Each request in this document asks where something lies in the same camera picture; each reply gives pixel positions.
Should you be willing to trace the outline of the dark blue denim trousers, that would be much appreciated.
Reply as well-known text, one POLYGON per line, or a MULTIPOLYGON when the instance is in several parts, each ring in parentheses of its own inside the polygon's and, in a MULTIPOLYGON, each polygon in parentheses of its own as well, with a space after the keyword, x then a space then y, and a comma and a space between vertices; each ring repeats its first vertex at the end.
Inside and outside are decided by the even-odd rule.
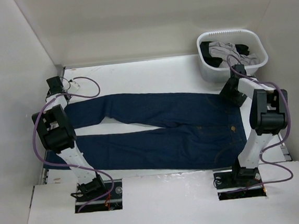
POLYGON ((75 129, 105 117, 152 126, 143 132, 79 136, 79 150, 100 170, 224 168, 247 141, 239 107, 217 94, 114 94, 72 103, 65 113, 75 129))

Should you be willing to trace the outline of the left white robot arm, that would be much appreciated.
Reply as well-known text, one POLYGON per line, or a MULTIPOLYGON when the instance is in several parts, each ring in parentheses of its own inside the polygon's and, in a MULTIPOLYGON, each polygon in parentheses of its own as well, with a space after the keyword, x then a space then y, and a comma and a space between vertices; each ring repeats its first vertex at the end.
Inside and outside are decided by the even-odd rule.
POLYGON ((49 167, 70 168, 77 177, 77 187, 88 189, 94 199, 102 199, 106 195, 100 172, 86 161, 76 143, 77 135, 65 108, 73 96, 64 89, 62 80, 55 76, 46 80, 49 87, 45 106, 38 113, 33 114, 34 130, 32 133, 32 147, 36 157, 49 167), (35 138, 39 137, 46 151, 52 152, 61 162, 48 162, 41 157, 36 147, 35 138))

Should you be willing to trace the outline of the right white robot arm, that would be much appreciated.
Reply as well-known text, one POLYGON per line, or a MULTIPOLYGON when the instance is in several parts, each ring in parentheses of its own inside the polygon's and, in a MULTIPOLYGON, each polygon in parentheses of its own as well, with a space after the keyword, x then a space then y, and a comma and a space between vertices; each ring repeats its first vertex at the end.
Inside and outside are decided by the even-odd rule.
POLYGON ((231 67, 231 75, 220 96, 241 107, 247 98, 252 100, 246 146, 232 166, 230 178, 235 185, 244 185, 257 174, 260 155, 274 135, 287 128, 289 106, 287 91, 273 84, 264 84, 246 74, 245 66, 231 67))

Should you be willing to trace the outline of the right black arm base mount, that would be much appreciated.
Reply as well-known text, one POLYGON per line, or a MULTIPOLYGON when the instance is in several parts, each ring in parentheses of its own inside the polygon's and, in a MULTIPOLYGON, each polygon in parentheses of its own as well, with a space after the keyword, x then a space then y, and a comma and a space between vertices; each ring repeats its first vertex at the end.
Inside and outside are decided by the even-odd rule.
POLYGON ((249 197, 266 197, 258 167, 247 169, 235 161, 231 170, 213 173, 213 185, 221 201, 249 197))

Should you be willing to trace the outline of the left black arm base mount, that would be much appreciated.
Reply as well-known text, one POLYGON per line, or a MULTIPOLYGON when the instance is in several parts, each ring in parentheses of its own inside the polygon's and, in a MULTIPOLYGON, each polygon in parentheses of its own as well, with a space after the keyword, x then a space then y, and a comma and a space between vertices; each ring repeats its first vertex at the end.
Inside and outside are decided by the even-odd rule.
POLYGON ((75 199, 75 213, 113 211, 123 209, 123 180, 103 181, 97 174, 87 184, 78 184, 71 197, 75 199))

